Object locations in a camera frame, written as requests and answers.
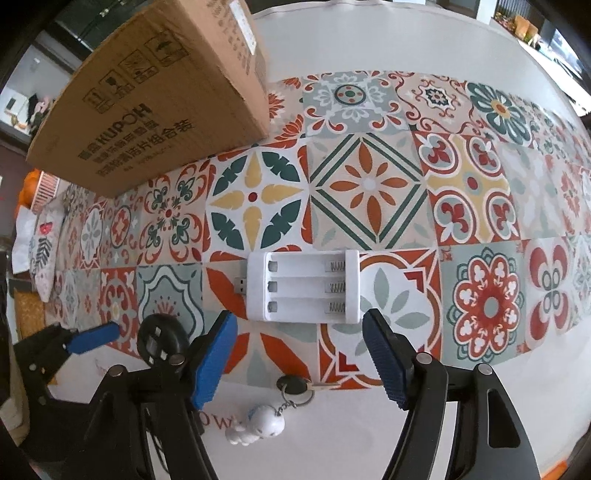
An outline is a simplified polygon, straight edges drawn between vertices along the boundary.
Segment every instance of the white figurine keychain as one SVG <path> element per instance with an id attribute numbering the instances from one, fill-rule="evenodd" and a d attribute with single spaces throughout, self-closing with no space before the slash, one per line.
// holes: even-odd
<path id="1" fill-rule="evenodd" d="M 320 387 L 295 375 L 281 377 L 277 381 L 277 386 L 281 389 L 281 396 L 284 403 L 279 408 L 271 405 L 257 405 L 249 410 L 244 422 L 237 421 L 234 417 L 232 426 L 226 429 L 228 442 L 233 445 L 241 443 L 246 446 L 259 439 L 276 437 L 285 429 L 284 410 L 289 407 L 298 408 L 306 406 L 314 398 L 314 390 Z M 299 395 L 306 391 L 311 392 L 310 398 L 301 403 L 288 400 L 286 397 L 287 394 Z"/>

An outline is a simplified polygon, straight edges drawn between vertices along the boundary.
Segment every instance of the tile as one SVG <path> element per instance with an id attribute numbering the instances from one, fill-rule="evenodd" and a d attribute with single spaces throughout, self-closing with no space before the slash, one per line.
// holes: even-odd
<path id="1" fill-rule="evenodd" d="M 433 216 L 412 135 L 309 139 L 318 250 L 430 247 Z"/>
<path id="2" fill-rule="evenodd" d="M 138 358 L 138 284 L 135 267 L 104 268 L 100 272 L 100 318 L 119 325 L 119 338 L 109 346 Z"/>
<path id="3" fill-rule="evenodd" d="M 519 238 L 509 182 L 490 140 L 427 132 L 413 136 L 439 245 Z"/>
<path id="4" fill-rule="evenodd" d="M 103 237 L 103 213 L 106 199 L 92 203 L 84 215 L 80 231 L 79 268 L 100 268 L 100 242 Z"/>
<path id="5" fill-rule="evenodd" d="M 246 260 L 216 261 L 204 265 L 203 310 L 213 323 L 226 309 L 238 318 L 238 338 L 223 379 L 257 387 L 275 388 L 282 375 L 293 374 L 317 382 L 317 325 L 250 322 L 245 298 L 234 293 L 233 281 L 246 276 Z"/>
<path id="6" fill-rule="evenodd" d="M 201 261 L 209 166 L 189 163 L 147 183 L 138 265 Z"/>
<path id="7" fill-rule="evenodd" d="M 466 82 L 446 76 L 395 72 L 394 86 L 411 130 L 483 136 Z"/>
<path id="8" fill-rule="evenodd" d="M 472 369 L 517 355 L 526 323 L 522 271 L 521 241 L 442 248 L 444 364 Z"/>
<path id="9" fill-rule="evenodd" d="M 100 242 L 102 268 L 137 265 L 140 216 L 147 188 L 147 184 L 143 184 L 106 202 Z"/>
<path id="10" fill-rule="evenodd" d="M 283 136 L 293 132 L 294 126 L 300 128 L 304 122 L 303 88 L 298 77 L 273 82 L 267 85 L 269 97 L 269 143 L 284 140 Z"/>
<path id="11" fill-rule="evenodd" d="M 531 146 L 530 126 L 523 110 L 513 103 L 511 97 L 482 83 L 467 82 L 466 91 L 476 107 L 475 113 L 495 137 L 503 142 Z"/>
<path id="12" fill-rule="evenodd" d="M 583 177 L 588 177 L 585 170 L 569 160 L 545 157 L 550 178 L 558 191 L 560 209 L 566 233 L 575 235 L 591 232 L 591 210 L 584 198 Z"/>
<path id="13" fill-rule="evenodd" d="M 571 293 L 574 298 L 572 326 L 591 315 L 591 235 L 567 237 L 571 259 Z"/>
<path id="14" fill-rule="evenodd" d="M 64 304 L 61 300 L 61 291 L 64 286 L 64 272 L 56 270 L 56 276 L 53 282 L 53 289 L 49 295 L 49 301 L 45 304 L 45 323 L 51 325 L 52 323 L 59 322 L 65 325 L 64 316 L 66 314 L 64 310 Z"/>
<path id="15" fill-rule="evenodd" d="M 558 191 L 544 156 L 520 145 L 501 142 L 494 145 L 509 180 L 521 238 L 563 236 L 566 230 L 557 207 Z"/>
<path id="16" fill-rule="evenodd" d="M 75 270 L 74 282 L 78 293 L 75 328 L 88 330 L 101 324 L 99 314 L 100 270 Z"/>
<path id="17" fill-rule="evenodd" d="M 150 265 L 136 270 L 138 316 L 178 318 L 189 340 L 205 333 L 201 263 Z"/>
<path id="18" fill-rule="evenodd" d="M 547 338 L 565 333 L 572 323 L 572 265 L 569 247 L 562 237 L 523 241 L 522 286 L 527 298 L 525 309 L 526 352 Z"/>
<path id="19" fill-rule="evenodd" d="M 311 246 L 306 138 L 219 155 L 205 205 L 203 261 Z"/>
<path id="20" fill-rule="evenodd" d="M 441 355 L 441 287 L 436 249 L 376 251 L 360 258 L 360 315 L 377 308 L 418 351 Z M 361 323 L 320 325 L 320 381 L 341 389 L 381 385 Z"/>
<path id="21" fill-rule="evenodd" d="M 388 72 L 323 73 L 302 78 L 308 136 L 408 129 Z"/>

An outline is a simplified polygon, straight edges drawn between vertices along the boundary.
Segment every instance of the pink basket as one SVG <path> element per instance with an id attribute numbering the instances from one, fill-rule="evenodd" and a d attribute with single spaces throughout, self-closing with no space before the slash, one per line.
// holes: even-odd
<path id="1" fill-rule="evenodd" d="M 57 187 L 60 184 L 60 179 L 54 177 L 50 173 L 41 172 L 39 176 L 39 183 L 33 197 L 31 211 L 35 215 L 39 215 L 41 209 L 57 195 Z"/>

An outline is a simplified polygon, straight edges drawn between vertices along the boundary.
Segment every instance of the blue gripper pad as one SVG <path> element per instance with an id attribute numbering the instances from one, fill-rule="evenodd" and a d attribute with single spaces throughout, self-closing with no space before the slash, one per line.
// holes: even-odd
<path id="1" fill-rule="evenodd" d="M 365 313 L 362 329 L 363 340 L 388 398 L 395 401 L 402 410 L 408 410 L 408 387 L 414 375 L 414 348 L 404 335 L 396 334 L 390 329 L 377 309 L 370 309 Z"/>
<path id="2" fill-rule="evenodd" d="M 68 353 L 90 352 L 95 348 L 114 342 L 119 338 L 119 325 L 115 322 L 107 322 L 104 325 L 79 332 L 72 337 L 66 345 Z"/>
<path id="3" fill-rule="evenodd" d="M 195 388 L 191 396 L 196 409 L 201 410 L 204 404 L 213 400 L 237 336 L 236 316 L 225 310 L 204 339 L 207 351 L 195 370 Z"/>

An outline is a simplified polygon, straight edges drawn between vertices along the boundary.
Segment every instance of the black cable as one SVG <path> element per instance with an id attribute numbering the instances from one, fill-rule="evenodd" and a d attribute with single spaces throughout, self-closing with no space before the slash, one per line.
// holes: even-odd
<path id="1" fill-rule="evenodd" d="M 150 436 L 152 437 L 152 442 L 154 443 L 154 449 L 156 450 L 156 455 L 158 455 L 158 460 L 160 461 L 160 465 L 162 466 L 163 470 L 167 474 L 169 474 L 168 468 L 166 466 L 166 462 L 163 458 L 164 449 L 162 448 L 162 442 L 160 442 L 160 439 L 154 433 L 155 427 L 154 427 L 154 423 L 152 422 L 152 417 L 150 416 L 150 411 L 146 408 L 144 410 L 144 412 L 146 415 L 146 428 L 148 429 L 148 432 L 150 433 Z"/>

